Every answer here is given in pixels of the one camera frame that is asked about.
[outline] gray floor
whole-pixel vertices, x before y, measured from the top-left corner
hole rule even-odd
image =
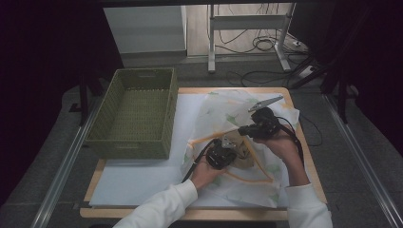
[[[180,86],[236,86],[239,80],[234,71],[243,74],[253,70],[279,71],[275,56],[218,58],[216,74],[208,74],[206,58],[166,56],[131,58],[125,56],[126,67],[171,66],[178,70]],[[261,82],[278,75],[258,75]],[[332,212],[334,227],[390,227],[373,192],[356,164],[352,152],[341,137],[335,121],[327,108],[318,85],[321,79],[291,90],[292,99],[301,111],[304,133],[317,167],[325,195]],[[245,82],[248,86],[283,86],[284,76],[264,85]],[[79,113],[68,112],[79,102],[78,89],[68,91],[63,98],[63,108],[57,123],[50,132],[36,160],[1,208],[0,227],[30,227],[58,167],[68,151],[78,130]],[[355,106],[347,103],[349,126],[363,148],[376,174],[388,189],[399,211],[403,211],[403,170],[401,156]],[[319,131],[306,119],[315,123]],[[51,214],[48,227],[88,227],[97,223],[114,224],[117,219],[81,218],[79,208],[86,193],[97,162],[90,148],[82,148],[72,167],[64,190]],[[200,222],[176,222],[172,227],[202,227]],[[244,227],[268,227],[268,223],[242,223]],[[208,224],[209,227],[236,227],[234,224]],[[288,227],[278,222],[278,227]]]

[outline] hand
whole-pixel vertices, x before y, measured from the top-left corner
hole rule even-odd
[[[255,143],[265,144],[275,155],[284,160],[284,162],[298,157],[297,146],[294,144],[291,137],[283,130],[280,130],[269,140],[253,139],[253,141]]]
[[[205,156],[201,157],[195,171],[193,171],[192,182],[195,184],[196,189],[200,190],[207,184],[212,182],[216,176],[225,173],[226,169],[218,170],[213,168],[205,159]]]
[[[300,186],[309,183],[308,176],[298,155],[297,146],[285,131],[280,130],[269,140],[254,139],[253,141],[265,144],[275,155],[282,159],[287,166],[291,186]]]

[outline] green plastic basket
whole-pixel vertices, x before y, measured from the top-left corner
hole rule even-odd
[[[101,159],[168,159],[177,99],[174,68],[118,69],[86,144]]]

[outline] white cloth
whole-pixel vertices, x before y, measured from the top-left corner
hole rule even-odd
[[[250,94],[238,89],[218,89],[205,95],[188,146],[182,156],[183,175],[210,140],[254,123],[251,112],[248,112],[249,108],[259,101],[280,96],[280,93]],[[299,111],[288,105],[284,99],[270,104],[269,108],[275,116],[284,118],[294,129],[297,128]],[[277,208],[285,176],[283,163],[267,146],[254,143],[251,139],[248,141],[255,152],[255,165],[249,168],[230,165],[227,168],[231,176],[218,176],[213,184],[209,184],[204,190],[227,200]]]
[[[326,205],[317,198],[313,185],[287,187],[289,198],[288,219],[290,227],[331,228],[332,220]],[[185,209],[198,198],[191,180],[171,185],[143,205],[137,207],[127,217],[122,218],[115,228],[163,228],[180,219]]]

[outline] cord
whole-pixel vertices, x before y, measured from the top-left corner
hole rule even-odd
[[[273,42],[272,42],[270,39],[261,39],[261,38],[265,38],[265,37],[266,37],[266,36],[258,36],[258,37],[256,37],[256,38],[254,38],[253,41],[252,41],[253,48],[251,48],[251,49],[249,49],[249,50],[245,50],[245,51],[237,51],[237,50],[233,50],[233,49],[228,48],[228,47],[223,47],[223,46],[218,46],[218,45],[216,45],[216,48],[223,48],[223,49],[229,50],[229,51],[234,52],[234,53],[237,53],[237,54],[249,53],[249,52],[251,52],[251,51],[253,51],[253,50],[255,50],[255,49],[258,49],[258,50],[260,50],[260,51],[269,51],[269,50],[271,50],[271,49],[274,48],[274,44],[273,44]],[[268,47],[268,48],[259,47],[259,44],[262,44],[262,43],[269,43],[271,46]]]
[[[305,119],[307,122],[311,123],[311,124],[314,126],[314,128],[317,130],[317,133],[319,134],[319,138],[320,138],[319,143],[315,143],[315,144],[310,144],[310,143],[308,143],[308,145],[309,145],[309,146],[320,146],[320,145],[323,145],[323,135],[322,135],[322,132],[321,132],[321,131],[319,130],[319,128],[317,127],[317,125],[316,125],[313,121],[309,120],[307,117],[305,117],[304,115],[302,115],[302,113],[300,113],[300,112],[299,112],[299,116],[302,117],[303,119]]]
[[[278,76],[276,78],[272,78],[272,79],[267,80],[267,81],[258,82],[258,81],[254,81],[254,80],[246,78],[247,76],[250,76],[251,74],[255,74],[255,73],[286,74],[285,72],[274,72],[274,71],[268,71],[268,70],[258,71],[258,70],[256,70],[256,71],[250,71],[250,72],[247,72],[247,73],[241,75],[241,74],[238,74],[237,72],[234,72],[234,71],[227,71],[226,74],[225,74],[225,78],[226,78],[227,82],[230,85],[232,85],[232,86],[243,86],[243,87],[247,87],[247,85],[244,83],[244,81],[254,83],[254,84],[264,85],[264,84],[268,84],[268,83],[271,83],[271,82],[274,82],[274,81],[279,81],[279,80],[284,79],[284,76]],[[236,76],[238,76],[240,82],[238,84],[231,82],[231,79],[229,78],[230,74],[235,74]]]
[[[290,80],[296,75],[296,72],[299,72],[304,67],[307,67],[313,61],[313,57],[308,55],[308,58],[304,59],[302,63],[300,63],[297,67],[294,68],[292,72],[288,75],[287,79],[284,79],[283,87],[289,88]]]
[[[258,12],[260,12],[260,10],[263,8],[264,3],[260,4],[260,7],[258,8],[258,10],[255,12],[255,14],[258,14]]]
[[[211,143],[213,143],[215,140],[210,141],[207,146],[204,147],[204,149],[201,151],[201,153],[199,154],[199,156],[195,159],[195,161],[193,162],[192,166],[190,167],[189,171],[187,171],[186,175],[184,176],[182,182],[185,182],[190,175],[193,173],[193,171],[195,170],[196,166],[198,165],[199,161],[202,159],[202,156],[204,156],[205,150],[211,145]]]
[[[231,13],[234,15],[234,12],[231,10],[231,5],[228,5],[228,9],[231,11]],[[217,15],[220,15],[220,4],[217,7]],[[222,36],[221,36],[221,30],[219,30],[219,35],[220,35],[220,39],[222,41],[223,44],[227,45],[233,41],[235,41],[236,39],[238,39],[240,36],[242,36],[243,33],[245,33],[248,29],[245,29],[243,32],[241,32],[239,35],[237,35],[235,38],[225,42],[222,40]]]
[[[284,120],[285,122],[287,122],[287,123],[290,125],[291,130],[293,131],[293,133],[296,134],[296,130],[293,128],[293,126],[291,125],[291,123],[290,123],[287,119],[282,118],[282,117],[277,117],[277,118],[278,118],[278,119],[282,119],[282,120]]]
[[[279,3],[278,3],[278,5],[279,5]],[[278,14],[278,7],[277,7],[277,9],[276,9],[276,14]],[[277,38],[277,29],[275,29],[275,31],[276,31],[276,40],[278,39]],[[287,32],[288,33],[288,32]]]
[[[205,11],[206,12],[206,20],[205,20],[205,24],[206,24],[206,29],[207,29],[207,37],[208,37],[208,40],[210,40],[210,34],[209,34],[209,28],[210,28],[210,26],[209,26],[209,19],[210,19],[210,16],[208,15],[208,8],[209,8],[210,6],[209,5],[207,5],[207,10]]]
[[[287,133],[291,137],[291,139],[293,140],[294,144],[297,146],[298,155],[299,155],[299,158],[302,161],[302,166],[305,167],[305,162],[304,162],[304,159],[303,159],[302,144],[301,144],[301,141],[297,138],[297,135],[296,135],[296,133],[294,131],[294,128],[291,126],[291,128],[293,129],[294,132],[292,132],[285,125],[282,125],[282,124],[279,125],[279,128],[281,130],[283,130],[285,133]]]

